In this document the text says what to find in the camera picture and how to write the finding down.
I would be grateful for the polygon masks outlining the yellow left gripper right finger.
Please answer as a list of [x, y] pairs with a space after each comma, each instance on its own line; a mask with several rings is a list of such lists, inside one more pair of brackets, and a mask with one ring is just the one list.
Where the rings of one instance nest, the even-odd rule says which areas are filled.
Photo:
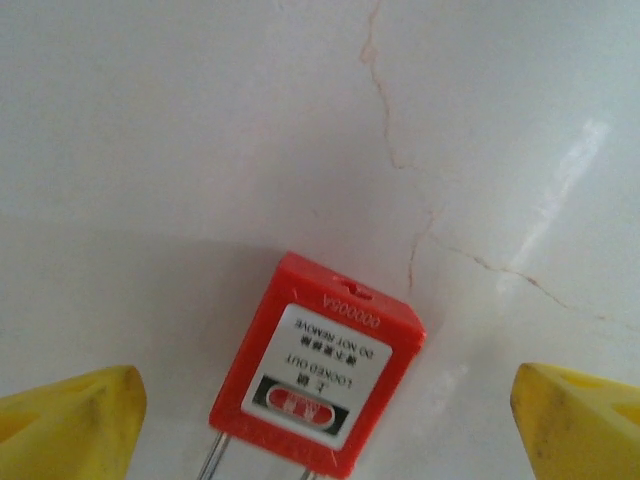
[[536, 480], [640, 480], [640, 387], [523, 363], [510, 407]]

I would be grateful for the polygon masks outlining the red safety padlock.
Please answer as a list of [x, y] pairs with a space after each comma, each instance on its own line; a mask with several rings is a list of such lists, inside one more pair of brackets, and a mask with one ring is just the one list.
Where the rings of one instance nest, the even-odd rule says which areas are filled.
[[301, 465], [300, 480], [347, 480], [426, 338], [408, 304], [285, 253], [209, 413], [197, 480], [232, 439]]

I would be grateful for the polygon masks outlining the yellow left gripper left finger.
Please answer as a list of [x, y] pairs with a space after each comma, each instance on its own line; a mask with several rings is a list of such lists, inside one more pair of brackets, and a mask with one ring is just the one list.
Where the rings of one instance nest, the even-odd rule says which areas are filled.
[[146, 406], [131, 365], [0, 398], [0, 480], [125, 480]]

